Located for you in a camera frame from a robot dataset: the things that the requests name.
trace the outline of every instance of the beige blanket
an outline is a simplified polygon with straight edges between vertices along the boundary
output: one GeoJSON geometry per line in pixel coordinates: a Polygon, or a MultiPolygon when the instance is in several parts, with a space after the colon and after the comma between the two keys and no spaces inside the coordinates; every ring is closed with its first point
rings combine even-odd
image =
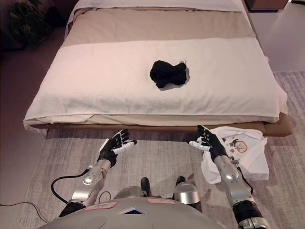
{"type": "Polygon", "coordinates": [[[77,17],[64,46],[255,37],[241,12],[98,9],[77,17]]]}

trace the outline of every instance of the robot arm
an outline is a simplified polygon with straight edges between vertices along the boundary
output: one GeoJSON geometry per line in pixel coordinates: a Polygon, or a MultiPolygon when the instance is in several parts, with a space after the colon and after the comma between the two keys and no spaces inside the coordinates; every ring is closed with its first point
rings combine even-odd
{"type": "Polygon", "coordinates": [[[117,155],[137,143],[136,140],[128,141],[128,139],[128,131],[121,130],[112,138],[104,141],[96,164],[89,168],[90,170],[82,177],[82,181],[75,189],[72,199],[61,212],[60,217],[95,204],[99,192],[104,187],[108,170],[116,164],[117,155]]]}
{"type": "Polygon", "coordinates": [[[266,219],[256,206],[250,191],[243,182],[241,172],[233,165],[222,144],[221,138],[202,125],[198,126],[200,136],[189,144],[211,152],[211,158],[221,176],[227,198],[232,207],[239,229],[270,229],[266,219]]]}

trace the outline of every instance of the wooden bed frame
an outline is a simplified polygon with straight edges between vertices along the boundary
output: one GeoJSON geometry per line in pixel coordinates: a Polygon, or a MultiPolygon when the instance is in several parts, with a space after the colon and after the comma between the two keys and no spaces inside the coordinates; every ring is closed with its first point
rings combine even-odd
{"type": "MultiPolygon", "coordinates": [[[[241,0],[245,11],[247,13],[248,19],[250,21],[251,27],[256,35],[259,42],[257,33],[255,31],[254,25],[251,21],[249,11],[245,5],[245,2],[241,0]]],[[[279,121],[276,123],[267,122],[250,122],[250,123],[235,123],[227,125],[207,125],[209,129],[216,128],[219,126],[232,126],[242,129],[256,129],[260,130],[265,136],[287,136],[292,134],[292,129],[289,125],[288,116],[286,114],[280,113],[279,121]]],[[[38,129],[72,129],[72,130],[119,130],[128,128],[130,130],[139,131],[183,131],[183,132],[194,132],[197,131],[196,126],[144,126],[144,125],[107,125],[107,124],[70,124],[70,123],[55,123],[55,124],[38,124],[32,125],[34,128],[38,129]]]]}

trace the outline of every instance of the green leaves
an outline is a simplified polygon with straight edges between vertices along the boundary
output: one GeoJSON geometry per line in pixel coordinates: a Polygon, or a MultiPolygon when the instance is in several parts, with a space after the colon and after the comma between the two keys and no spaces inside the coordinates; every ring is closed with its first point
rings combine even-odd
{"type": "Polygon", "coordinates": [[[9,12],[9,25],[10,33],[16,41],[33,45],[50,35],[51,28],[39,10],[40,5],[39,0],[28,0],[12,6],[9,12]]]}

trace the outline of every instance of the black garment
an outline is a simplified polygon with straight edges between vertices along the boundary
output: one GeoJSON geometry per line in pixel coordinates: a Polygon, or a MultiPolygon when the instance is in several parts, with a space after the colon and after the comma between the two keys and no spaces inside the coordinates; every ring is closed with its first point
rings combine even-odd
{"type": "Polygon", "coordinates": [[[150,76],[158,88],[163,88],[168,83],[181,85],[186,81],[185,69],[185,63],[180,63],[176,66],[172,66],[171,64],[164,61],[156,61],[153,64],[150,76]]]}

